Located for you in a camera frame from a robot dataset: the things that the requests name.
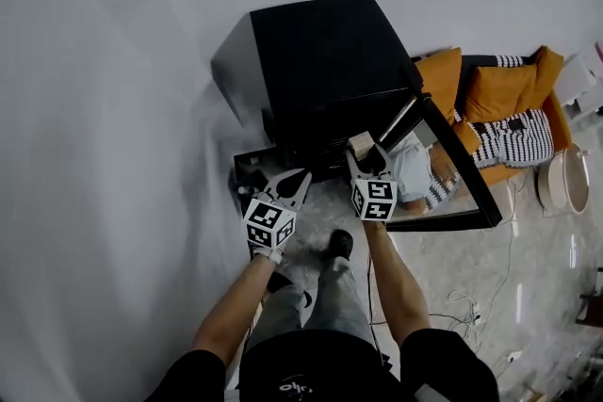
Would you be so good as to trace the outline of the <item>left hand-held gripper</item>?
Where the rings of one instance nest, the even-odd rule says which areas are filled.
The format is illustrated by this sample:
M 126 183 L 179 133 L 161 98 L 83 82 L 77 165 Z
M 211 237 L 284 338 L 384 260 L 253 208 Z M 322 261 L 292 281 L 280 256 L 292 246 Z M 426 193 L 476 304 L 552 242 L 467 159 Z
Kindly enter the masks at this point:
M 284 245 L 295 232 L 311 181 L 309 169 L 292 169 L 273 176 L 252 196 L 243 218 L 252 246 L 280 249 Z

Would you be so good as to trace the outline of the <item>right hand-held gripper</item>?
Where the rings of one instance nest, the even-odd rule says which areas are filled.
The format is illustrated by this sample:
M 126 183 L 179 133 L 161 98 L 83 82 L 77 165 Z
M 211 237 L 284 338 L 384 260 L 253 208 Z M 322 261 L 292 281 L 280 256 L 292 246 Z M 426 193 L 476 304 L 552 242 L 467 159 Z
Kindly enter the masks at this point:
M 348 140 L 351 201 L 362 220 L 388 222 L 397 204 L 397 182 L 387 152 L 369 132 Z

